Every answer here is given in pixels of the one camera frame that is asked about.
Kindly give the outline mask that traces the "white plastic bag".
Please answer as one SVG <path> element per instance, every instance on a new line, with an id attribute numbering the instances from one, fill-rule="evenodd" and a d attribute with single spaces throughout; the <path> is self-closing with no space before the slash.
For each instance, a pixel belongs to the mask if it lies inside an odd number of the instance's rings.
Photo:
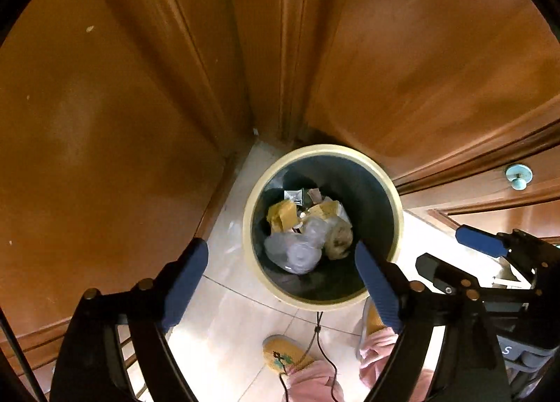
<path id="1" fill-rule="evenodd" d="M 264 241 L 265 254 L 273 264 L 288 273 L 310 273 L 324 253 L 327 221 L 312 216 L 296 231 L 273 233 Z"/>

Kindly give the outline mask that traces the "cream round trash bin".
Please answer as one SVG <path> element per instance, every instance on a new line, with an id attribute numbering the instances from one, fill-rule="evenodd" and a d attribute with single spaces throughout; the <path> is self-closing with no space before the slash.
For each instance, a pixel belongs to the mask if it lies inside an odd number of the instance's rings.
<path id="1" fill-rule="evenodd" d="M 317 144 L 280 157 L 256 181 L 243 213 L 242 248 L 279 301 L 337 310 L 368 294 L 358 249 L 394 263 L 403 228 L 400 196 L 378 163 L 349 147 Z"/>

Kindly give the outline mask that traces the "right yellow slipper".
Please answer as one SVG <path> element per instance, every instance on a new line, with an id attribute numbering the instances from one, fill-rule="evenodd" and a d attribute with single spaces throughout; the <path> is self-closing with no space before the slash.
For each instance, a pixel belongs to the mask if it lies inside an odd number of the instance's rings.
<path id="1" fill-rule="evenodd" d="M 371 297 L 368 297 L 364 303 L 364 310 L 361 322 L 361 336 L 356 348 L 356 358 L 361 359 L 360 350 L 369 335 L 376 333 L 385 328 L 382 318 L 377 310 L 375 303 Z"/>

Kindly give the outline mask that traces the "yellow slipper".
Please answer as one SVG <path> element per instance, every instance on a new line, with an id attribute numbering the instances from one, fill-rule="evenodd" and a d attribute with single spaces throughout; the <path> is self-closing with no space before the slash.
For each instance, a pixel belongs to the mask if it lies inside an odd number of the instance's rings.
<path id="1" fill-rule="evenodd" d="M 360 350 L 369 335 L 376 333 L 385 328 L 382 318 L 377 310 L 375 303 L 371 297 L 368 297 L 364 303 L 364 310 L 361 322 L 361 336 L 356 348 L 356 358 L 361 359 Z"/>
<path id="2" fill-rule="evenodd" d="M 293 374 L 308 367 L 315 359 L 298 342 L 287 336 L 273 335 L 262 343 L 265 365 L 277 374 Z"/>

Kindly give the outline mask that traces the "right pink trouser leg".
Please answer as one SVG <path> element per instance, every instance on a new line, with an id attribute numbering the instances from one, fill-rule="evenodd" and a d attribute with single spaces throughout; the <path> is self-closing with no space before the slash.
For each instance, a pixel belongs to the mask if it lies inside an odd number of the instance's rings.
<path id="1" fill-rule="evenodd" d="M 384 367 L 388 362 L 398 337 L 391 327 L 384 327 L 368 334 L 360 346 L 360 379 L 369 389 L 375 385 L 382 371 L 384 371 Z M 427 397 L 433 374 L 429 369 L 421 371 L 410 401 L 424 401 L 425 397 Z"/>

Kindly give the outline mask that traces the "pink trouser leg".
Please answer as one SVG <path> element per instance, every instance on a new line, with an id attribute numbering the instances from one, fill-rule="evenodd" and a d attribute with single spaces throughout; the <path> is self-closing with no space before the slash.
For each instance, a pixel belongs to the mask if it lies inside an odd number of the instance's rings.
<path id="1" fill-rule="evenodd" d="M 334 369 L 324 360 L 315 360 L 301 370 L 289 369 L 286 385 L 288 401 L 344 401 L 344 391 L 335 380 Z"/>
<path id="2" fill-rule="evenodd" d="M 360 346 L 360 379 L 369 389 L 375 385 L 382 371 L 384 371 L 384 367 L 388 362 L 398 337 L 391 327 L 384 327 L 368 334 Z M 425 397 L 427 397 L 433 374 L 429 369 L 421 371 L 410 401 L 424 401 Z"/>

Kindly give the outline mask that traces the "brown scrub sponge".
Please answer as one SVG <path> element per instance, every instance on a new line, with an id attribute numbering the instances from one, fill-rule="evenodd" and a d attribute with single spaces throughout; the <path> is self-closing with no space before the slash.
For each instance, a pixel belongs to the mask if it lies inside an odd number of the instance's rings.
<path id="1" fill-rule="evenodd" d="M 324 241 L 324 253 L 329 260 L 341 260 L 348 256 L 353 242 L 352 226 L 340 217 L 331 217 L 327 221 L 328 233 Z"/>

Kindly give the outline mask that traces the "pale blue cabinet knob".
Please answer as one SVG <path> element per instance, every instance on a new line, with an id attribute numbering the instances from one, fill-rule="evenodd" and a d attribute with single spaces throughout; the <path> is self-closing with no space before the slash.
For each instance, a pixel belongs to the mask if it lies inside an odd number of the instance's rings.
<path id="1" fill-rule="evenodd" d="M 532 169 L 521 163 L 510 165 L 505 171 L 505 176 L 516 191 L 524 191 L 533 179 Z"/>

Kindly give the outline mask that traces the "yellow snack wrapper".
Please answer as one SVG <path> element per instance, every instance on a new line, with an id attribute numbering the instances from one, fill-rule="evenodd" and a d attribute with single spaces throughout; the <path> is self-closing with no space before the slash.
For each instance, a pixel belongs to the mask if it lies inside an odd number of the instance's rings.
<path id="1" fill-rule="evenodd" d="M 296 204 L 285 199 L 268 208 L 267 221 L 272 233 L 290 231 L 300 223 Z"/>

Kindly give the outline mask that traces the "left pink trouser leg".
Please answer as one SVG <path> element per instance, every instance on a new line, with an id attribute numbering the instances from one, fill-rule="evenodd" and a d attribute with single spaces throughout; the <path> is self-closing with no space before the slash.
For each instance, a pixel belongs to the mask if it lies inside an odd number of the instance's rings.
<path id="1" fill-rule="evenodd" d="M 289 369 L 286 385 L 288 401 L 344 401 L 344 391 L 335 380 L 334 369 L 324 360 L 315 360 L 301 370 Z"/>

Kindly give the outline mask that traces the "left yellow slipper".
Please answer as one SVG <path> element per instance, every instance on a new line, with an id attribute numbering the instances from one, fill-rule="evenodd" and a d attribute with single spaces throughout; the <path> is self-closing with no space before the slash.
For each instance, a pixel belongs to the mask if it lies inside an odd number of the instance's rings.
<path id="1" fill-rule="evenodd" d="M 262 343 L 265 365 L 277 374 L 293 374 L 308 367 L 315 359 L 298 342 L 287 336 L 273 335 Z"/>

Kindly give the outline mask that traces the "right wooden cabinet door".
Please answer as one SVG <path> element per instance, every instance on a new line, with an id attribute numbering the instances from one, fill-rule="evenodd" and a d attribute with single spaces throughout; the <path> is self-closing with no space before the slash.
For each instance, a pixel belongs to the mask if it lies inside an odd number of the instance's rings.
<path id="1" fill-rule="evenodd" d="M 289 129 L 402 193 L 559 139 L 559 43 L 531 0 L 305 0 Z"/>

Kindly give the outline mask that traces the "wooden cabinet door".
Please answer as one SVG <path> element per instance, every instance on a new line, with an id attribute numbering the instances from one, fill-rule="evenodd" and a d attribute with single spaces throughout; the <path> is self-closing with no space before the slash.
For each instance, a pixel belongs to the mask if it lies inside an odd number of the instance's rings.
<path id="1" fill-rule="evenodd" d="M 231 0 L 31 0 L 1 46 L 1 305 L 55 361 L 84 290 L 176 258 L 251 133 Z"/>
<path id="2" fill-rule="evenodd" d="M 402 193 L 559 139 L 559 43 L 531 0 L 305 0 L 289 129 Z"/>

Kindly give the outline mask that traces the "left wooden cabinet door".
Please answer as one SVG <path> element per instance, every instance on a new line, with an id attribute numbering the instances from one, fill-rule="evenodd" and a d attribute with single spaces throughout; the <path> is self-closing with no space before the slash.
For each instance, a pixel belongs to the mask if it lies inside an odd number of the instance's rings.
<path id="1" fill-rule="evenodd" d="M 251 133 L 231 0 L 31 0 L 1 46 L 1 305 L 55 361 L 84 290 L 176 258 Z"/>

